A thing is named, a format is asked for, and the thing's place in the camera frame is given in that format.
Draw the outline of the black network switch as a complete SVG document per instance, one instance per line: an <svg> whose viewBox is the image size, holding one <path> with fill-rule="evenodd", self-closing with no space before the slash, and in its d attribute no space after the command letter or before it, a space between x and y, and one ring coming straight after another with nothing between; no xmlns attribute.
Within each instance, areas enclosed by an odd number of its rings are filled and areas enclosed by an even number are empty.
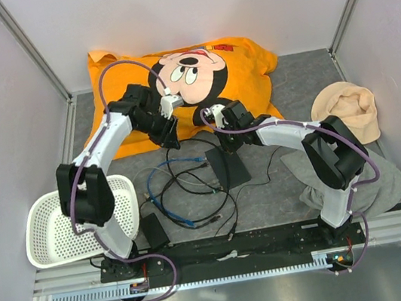
<svg viewBox="0 0 401 301"><path fill-rule="evenodd" d="M213 169L220 185L225 189L242 186L252 178L239 155L227 153L222 149L211 149L205 152L205 156Z"/></svg>

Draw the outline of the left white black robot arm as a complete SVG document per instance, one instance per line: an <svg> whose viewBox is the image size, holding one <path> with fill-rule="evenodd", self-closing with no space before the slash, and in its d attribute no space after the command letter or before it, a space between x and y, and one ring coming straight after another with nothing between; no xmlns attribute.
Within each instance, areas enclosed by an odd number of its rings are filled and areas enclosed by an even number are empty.
<svg viewBox="0 0 401 301"><path fill-rule="evenodd" d="M121 144L139 131L155 145L179 148L174 109L181 96L165 88L162 94L149 87L129 84L121 99L104 105L101 124L84 150L71 164L57 167L56 179L63 215L73 234L92 234L106 256L116 259L115 270L125 278L142 271L141 259L132 255L133 240L115 217L115 197L107 172Z"/></svg>

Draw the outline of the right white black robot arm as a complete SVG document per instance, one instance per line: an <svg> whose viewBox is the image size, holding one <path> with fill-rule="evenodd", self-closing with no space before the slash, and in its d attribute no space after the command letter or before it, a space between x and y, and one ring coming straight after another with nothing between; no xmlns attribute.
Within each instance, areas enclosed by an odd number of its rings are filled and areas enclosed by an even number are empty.
<svg viewBox="0 0 401 301"><path fill-rule="evenodd" d="M323 121L292 121L269 114L254 117L235 100L205 109L200 119L214 130L222 148L236 152L243 144L280 146L304 153L320 179L323 206L319 236L326 246L338 246L352 220L352 197L360 174L371 158L361 142L340 118Z"/></svg>

